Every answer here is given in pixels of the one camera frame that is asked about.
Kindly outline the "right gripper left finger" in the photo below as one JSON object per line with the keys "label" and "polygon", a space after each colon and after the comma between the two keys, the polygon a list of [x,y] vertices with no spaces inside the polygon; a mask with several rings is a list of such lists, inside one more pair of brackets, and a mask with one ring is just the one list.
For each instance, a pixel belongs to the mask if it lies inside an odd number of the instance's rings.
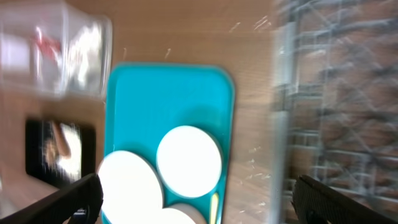
{"label": "right gripper left finger", "polygon": [[92,173],[28,207],[1,219],[1,224],[96,223],[103,204],[100,178]]}

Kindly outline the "red snack wrapper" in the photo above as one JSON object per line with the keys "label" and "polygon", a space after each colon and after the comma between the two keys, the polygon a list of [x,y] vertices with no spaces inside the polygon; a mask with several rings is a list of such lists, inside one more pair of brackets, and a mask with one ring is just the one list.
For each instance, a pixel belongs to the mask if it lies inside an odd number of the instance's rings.
{"label": "red snack wrapper", "polygon": [[34,44],[35,72],[38,79],[48,73],[53,75],[62,68],[62,47],[58,39],[47,36],[41,27],[35,27]]}

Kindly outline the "pale green bowl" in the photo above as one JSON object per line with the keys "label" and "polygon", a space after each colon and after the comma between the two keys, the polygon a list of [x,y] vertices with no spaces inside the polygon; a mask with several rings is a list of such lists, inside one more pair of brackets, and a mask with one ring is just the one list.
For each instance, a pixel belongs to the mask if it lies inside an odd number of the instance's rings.
{"label": "pale green bowl", "polygon": [[178,126],[160,141],[156,164],[171,191],[181,197],[198,198],[216,187],[223,161],[212,136],[194,126]]}

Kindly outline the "orange carrot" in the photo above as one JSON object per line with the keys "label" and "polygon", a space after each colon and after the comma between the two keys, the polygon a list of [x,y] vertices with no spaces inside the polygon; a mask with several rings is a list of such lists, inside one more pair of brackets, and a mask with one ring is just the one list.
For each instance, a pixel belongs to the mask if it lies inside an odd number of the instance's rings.
{"label": "orange carrot", "polygon": [[66,142],[66,139],[62,132],[60,124],[55,121],[52,121],[51,125],[52,125],[52,131],[53,131],[54,140],[55,140],[55,144],[57,146],[58,153],[62,157],[65,157],[66,159],[71,158],[70,148]]}

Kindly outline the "white napkin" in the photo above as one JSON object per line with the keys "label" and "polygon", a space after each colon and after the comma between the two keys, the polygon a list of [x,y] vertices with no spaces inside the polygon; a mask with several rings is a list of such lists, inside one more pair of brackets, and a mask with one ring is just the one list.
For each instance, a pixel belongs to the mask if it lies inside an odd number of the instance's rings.
{"label": "white napkin", "polygon": [[102,67],[103,33],[98,23],[83,26],[72,38],[67,55],[68,75],[80,89],[98,79]]}

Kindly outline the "large white plate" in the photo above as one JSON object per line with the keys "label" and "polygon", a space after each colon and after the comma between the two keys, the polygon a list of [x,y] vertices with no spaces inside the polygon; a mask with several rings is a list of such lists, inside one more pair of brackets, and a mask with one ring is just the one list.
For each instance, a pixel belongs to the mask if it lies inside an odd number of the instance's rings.
{"label": "large white plate", "polygon": [[149,223],[164,206],[164,194],[153,167],[129,151],[108,154],[98,176],[102,212],[110,223]]}

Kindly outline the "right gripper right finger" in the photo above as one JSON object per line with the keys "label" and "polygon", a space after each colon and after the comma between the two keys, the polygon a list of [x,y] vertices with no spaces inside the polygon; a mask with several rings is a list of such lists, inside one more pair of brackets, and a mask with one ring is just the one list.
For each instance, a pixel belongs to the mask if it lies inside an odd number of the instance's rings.
{"label": "right gripper right finger", "polygon": [[397,224],[307,175],[297,179],[292,205],[300,223]]}

